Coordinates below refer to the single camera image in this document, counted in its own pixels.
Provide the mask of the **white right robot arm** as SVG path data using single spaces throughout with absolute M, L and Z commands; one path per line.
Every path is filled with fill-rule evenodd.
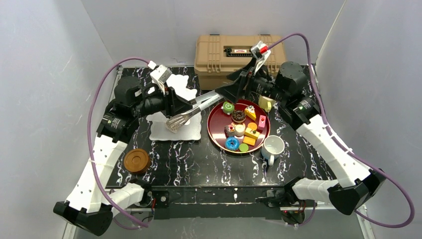
M 265 67 L 255 70 L 250 62 L 229 74 L 228 79 L 229 84 L 216 89 L 218 94 L 233 103 L 251 93 L 276 100 L 282 119 L 314 147 L 335 174 L 334 180 L 293 179 L 284 186 L 286 199 L 326 202 L 350 215 L 380 189 L 386 178 L 356 161 L 350 149 L 336 143 L 334 131 L 323 122 L 318 104 L 303 94 L 308 77 L 300 64 L 284 62 L 272 80 Z

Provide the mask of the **white three-tier dessert stand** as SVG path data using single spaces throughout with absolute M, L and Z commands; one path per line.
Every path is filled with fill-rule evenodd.
M 196 97 L 197 90 L 187 88 L 188 75 L 172 75 L 166 81 L 167 86 L 172 87 L 178 97 L 187 101 Z M 149 139 L 151 141 L 190 141 L 201 139 L 201 121 L 200 113 L 192 116 L 189 120 L 176 117 L 170 120 L 162 112 L 148 115 L 146 119 L 152 122 Z

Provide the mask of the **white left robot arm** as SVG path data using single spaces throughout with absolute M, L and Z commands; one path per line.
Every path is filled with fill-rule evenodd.
M 121 78 L 114 98 L 106 107 L 95 139 L 89 139 L 90 157 L 77 185 L 65 201 L 57 202 L 54 213 L 69 223 L 96 236 L 103 235 L 117 214 L 144 203 L 154 208 L 151 186 L 142 180 L 132 180 L 123 188 L 108 194 L 105 190 L 111 173 L 124 153 L 139 119 L 162 112 L 173 116 L 176 105 L 191 107 L 195 90 L 187 88 L 188 76 L 172 75 L 166 82 L 153 81 L 141 85 L 137 77 Z

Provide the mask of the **red round tray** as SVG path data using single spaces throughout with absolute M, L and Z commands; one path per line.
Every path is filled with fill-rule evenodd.
M 222 105 L 224 102 L 217 104 L 217 106 L 215 106 L 208 117 L 207 120 L 207 130 L 208 130 L 208 134 L 211 138 L 211 140 L 215 143 L 215 145 L 217 145 L 218 147 L 220 147 L 221 149 L 225 150 L 226 152 L 230 152 L 233 154 L 246 154 L 246 153 L 251 153 L 254 152 L 256 150 L 258 150 L 259 148 L 261 148 L 261 146 L 263 145 L 263 141 L 265 140 L 266 137 L 268 137 L 270 135 L 270 131 L 271 131 L 271 123 L 269 120 L 269 117 L 267 116 L 267 114 L 264 112 L 263 109 L 259 108 L 259 106 L 251 101 L 248 100 L 239 100 L 236 104 L 234 104 L 235 106 L 235 110 L 241 110 L 244 111 L 244 109 L 249 106 L 249 105 L 253 105 L 255 107 L 255 112 L 256 112 L 256 121 L 253 121 L 251 118 L 249 118 L 248 116 L 246 116 L 245 121 L 243 122 L 247 128 L 247 125 L 250 122 L 254 122 L 254 123 L 258 123 L 259 117 L 260 115 L 265 115 L 267 117 L 266 120 L 266 127 L 263 131 L 258 131 L 260 132 L 260 135 L 258 137 L 258 139 L 256 140 L 256 144 L 254 146 L 249 146 L 249 150 L 247 152 L 240 152 L 239 150 L 237 151 L 230 151 L 225 149 L 224 144 L 225 141 L 227 139 L 227 136 L 224 132 L 224 127 L 228 124 L 232 124 L 232 125 L 236 125 L 237 123 L 232 121 L 232 117 L 231 115 L 227 115 L 222 111 Z M 236 137 L 240 144 L 243 143 L 243 137 Z

